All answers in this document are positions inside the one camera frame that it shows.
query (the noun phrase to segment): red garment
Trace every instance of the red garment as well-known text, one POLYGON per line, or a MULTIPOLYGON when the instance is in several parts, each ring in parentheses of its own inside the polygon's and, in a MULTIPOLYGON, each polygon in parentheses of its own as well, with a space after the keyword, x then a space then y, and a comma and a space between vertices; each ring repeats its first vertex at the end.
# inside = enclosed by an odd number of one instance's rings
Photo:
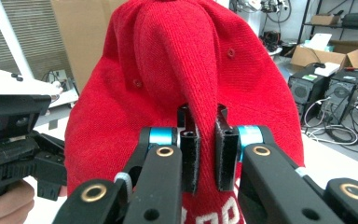
POLYGON ((242 18, 211 0, 133 0, 114 12, 103 56, 69 118, 69 193, 92 178, 113 180, 141 129, 175 127, 184 103, 201 136, 198 191, 183 198, 186 223, 242 223, 235 194, 219 192, 214 181, 218 103, 230 125, 267 125, 303 165, 291 92, 242 18))

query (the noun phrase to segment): human hand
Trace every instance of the human hand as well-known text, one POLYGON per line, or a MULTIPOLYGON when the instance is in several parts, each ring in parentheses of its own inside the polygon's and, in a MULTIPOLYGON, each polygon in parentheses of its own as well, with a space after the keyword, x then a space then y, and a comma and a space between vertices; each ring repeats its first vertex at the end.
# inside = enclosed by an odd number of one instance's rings
POLYGON ((0 224, 23 223, 34 207, 34 189, 26 181, 11 184, 0 196, 0 224))

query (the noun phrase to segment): white wall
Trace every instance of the white wall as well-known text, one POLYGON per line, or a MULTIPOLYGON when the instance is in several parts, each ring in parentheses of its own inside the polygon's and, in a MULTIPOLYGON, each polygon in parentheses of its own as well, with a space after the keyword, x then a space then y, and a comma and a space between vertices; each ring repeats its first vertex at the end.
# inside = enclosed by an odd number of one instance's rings
MULTIPOLYGON (((305 6, 307 4, 307 0, 290 0, 290 1, 291 1, 291 5, 292 5, 292 14, 288 21, 281 23, 282 40, 294 39, 295 41, 297 41, 298 35, 300 32, 300 28, 301 28, 301 22, 302 22, 303 16, 304 16, 305 6)), ((320 13, 326 13, 327 11, 334 8, 342 1, 343 0, 339 0, 339 1, 324 0, 322 3, 320 13)), ((310 18, 312 17, 312 15, 314 15, 314 13, 316 11, 318 3, 319 3, 318 0, 310 0, 310 7, 309 7, 309 12, 307 14, 306 21, 310 21, 310 18)), ((341 9, 343 9, 344 13, 342 14, 342 16, 344 16, 345 14, 348 14, 348 12, 349 12, 348 10, 349 10, 350 6, 351 6, 351 0, 348 0, 345 4, 338 7, 337 9, 335 9, 332 13, 337 13, 341 9)), ((286 11, 283 10, 281 12, 281 20, 283 20, 284 18, 287 17, 288 11, 289 11, 289 9, 286 11)), ((353 4, 353 8, 352 8, 351 12, 358 12, 358 0, 354 0, 354 4, 353 4)), ((246 20, 246 18, 249 17, 249 15, 246 15, 246 14, 250 14, 250 13, 242 12, 240 14, 240 16, 242 16, 246 20)), ((261 15, 261 19, 260 19, 260 32, 263 29, 265 18, 266 18, 265 13, 261 13, 261 14, 262 15, 261 15)), ((277 15, 275 13, 269 13, 269 15, 274 20, 278 19, 277 15)), ((264 30, 265 31, 279 31, 280 28, 279 28, 278 23, 272 22, 271 20, 267 20, 267 24, 266 24, 266 27, 264 30)), ((304 26, 303 35, 301 37, 301 39, 303 41, 306 38, 309 38, 310 30, 311 30, 311 26, 304 26)), ((341 31, 342 31, 342 29, 316 27, 314 33, 333 34, 332 39, 339 39, 341 31)), ((358 31, 346 29, 344 31, 344 34, 341 39, 342 40, 358 40, 358 31)))

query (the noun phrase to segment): cardboard box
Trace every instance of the cardboard box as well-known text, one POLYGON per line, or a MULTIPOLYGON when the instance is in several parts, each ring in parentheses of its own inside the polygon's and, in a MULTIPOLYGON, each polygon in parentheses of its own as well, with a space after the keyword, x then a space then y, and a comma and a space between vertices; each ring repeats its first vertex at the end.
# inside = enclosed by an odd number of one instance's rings
POLYGON ((112 12, 126 0, 51 0, 79 93, 103 54, 112 12))
POLYGON ((358 41, 330 40, 329 45, 334 46, 333 52, 296 46, 291 64, 307 66, 311 63, 338 63, 340 68, 358 68, 358 41))
POLYGON ((340 19, 339 16, 318 14, 312 17, 310 23, 314 25, 335 25, 338 23, 339 19, 340 19))

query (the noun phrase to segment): light blue tape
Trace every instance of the light blue tape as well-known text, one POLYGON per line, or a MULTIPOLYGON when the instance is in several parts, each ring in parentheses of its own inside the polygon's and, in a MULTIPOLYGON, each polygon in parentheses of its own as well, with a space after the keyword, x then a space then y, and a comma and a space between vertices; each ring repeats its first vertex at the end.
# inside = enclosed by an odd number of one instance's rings
POLYGON ((257 126, 238 126, 238 131, 240 132, 241 140, 241 157, 240 162, 242 162, 244 150, 248 145, 254 143, 263 143, 263 134, 257 126))
POLYGON ((149 135, 150 144, 171 145, 172 128, 151 128, 149 135))

